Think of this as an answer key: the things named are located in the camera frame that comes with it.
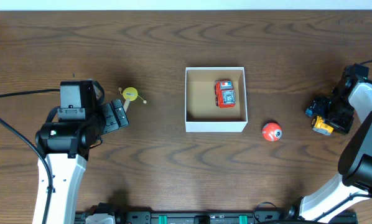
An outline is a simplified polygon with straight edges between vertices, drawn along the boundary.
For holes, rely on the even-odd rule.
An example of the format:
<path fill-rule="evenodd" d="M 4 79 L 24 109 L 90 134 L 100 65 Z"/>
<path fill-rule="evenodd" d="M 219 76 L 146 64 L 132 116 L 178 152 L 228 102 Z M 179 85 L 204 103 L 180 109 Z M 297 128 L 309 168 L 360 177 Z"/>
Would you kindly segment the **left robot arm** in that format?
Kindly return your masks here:
<path fill-rule="evenodd" d="M 37 132 L 39 185 L 33 223 L 73 223 L 78 191 L 89 151 L 104 134 L 129 124 L 130 100 L 115 99 L 93 108 L 82 118 L 84 108 L 56 107 Z"/>

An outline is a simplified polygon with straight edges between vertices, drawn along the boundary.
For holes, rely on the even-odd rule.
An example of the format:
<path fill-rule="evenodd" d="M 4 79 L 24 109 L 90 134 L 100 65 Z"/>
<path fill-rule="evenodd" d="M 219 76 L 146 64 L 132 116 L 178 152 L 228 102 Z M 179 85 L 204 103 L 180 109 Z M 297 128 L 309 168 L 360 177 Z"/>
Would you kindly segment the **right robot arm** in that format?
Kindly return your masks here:
<path fill-rule="evenodd" d="M 372 80 L 357 82 L 348 96 L 361 126 L 342 152 L 338 174 L 302 198 L 296 217 L 328 223 L 350 206 L 372 199 Z"/>

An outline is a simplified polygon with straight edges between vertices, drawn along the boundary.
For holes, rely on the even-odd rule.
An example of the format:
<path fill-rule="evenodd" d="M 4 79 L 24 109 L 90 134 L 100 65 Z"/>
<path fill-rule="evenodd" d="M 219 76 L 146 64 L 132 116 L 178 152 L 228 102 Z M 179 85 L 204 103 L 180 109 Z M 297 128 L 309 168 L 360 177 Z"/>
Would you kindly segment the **orange toy ball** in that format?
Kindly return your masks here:
<path fill-rule="evenodd" d="M 277 123 L 267 123 L 262 128 L 262 135 L 267 141 L 277 141 L 282 137 L 282 128 Z"/>

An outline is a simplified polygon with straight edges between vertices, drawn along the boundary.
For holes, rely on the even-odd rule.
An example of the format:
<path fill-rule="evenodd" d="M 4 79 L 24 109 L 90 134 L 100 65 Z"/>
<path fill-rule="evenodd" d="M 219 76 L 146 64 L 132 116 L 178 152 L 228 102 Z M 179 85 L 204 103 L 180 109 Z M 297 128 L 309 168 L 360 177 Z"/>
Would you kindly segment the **red toy fire truck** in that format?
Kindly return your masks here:
<path fill-rule="evenodd" d="M 218 80 L 214 86 L 215 104 L 219 108 L 232 108 L 236 104 L 235 89 L 231 80 Z"/>

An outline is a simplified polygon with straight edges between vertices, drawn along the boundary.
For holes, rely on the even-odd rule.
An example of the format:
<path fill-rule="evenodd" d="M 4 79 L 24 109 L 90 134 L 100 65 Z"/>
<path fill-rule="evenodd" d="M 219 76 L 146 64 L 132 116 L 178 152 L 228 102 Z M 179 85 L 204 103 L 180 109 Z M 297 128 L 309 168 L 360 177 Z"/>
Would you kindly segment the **yellow grey toy dump truck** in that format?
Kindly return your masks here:
<path fill-rule="evenodd" d="M 312 129 L 320 134 L 329 136 L 333 132 L 333 128 L 325 124 L 325 120 L 321 116 L 315 116 L 312 120 Z"/>

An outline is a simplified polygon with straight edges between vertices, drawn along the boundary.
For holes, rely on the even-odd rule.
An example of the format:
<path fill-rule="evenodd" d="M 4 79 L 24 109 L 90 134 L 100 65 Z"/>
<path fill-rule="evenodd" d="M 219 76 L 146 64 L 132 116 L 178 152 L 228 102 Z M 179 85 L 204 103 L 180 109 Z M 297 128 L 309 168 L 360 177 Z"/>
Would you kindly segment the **yellow wooden rattle drum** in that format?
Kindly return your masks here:
<path fill-rule="evenodd" d="M 132 101 L 135 101 L 137 99 L 142 100 L 144 104 L 147 103 L 147 100 L 145 100 L 143 97 L 141 97 L 134 87 L 127 87 L 125 89 L 122 89 L 121 87 L 118 88 L 120 94 L 125 99 L 125 102 L 123 104 L 124 112 L 127 112 L 129 105 Z"/>

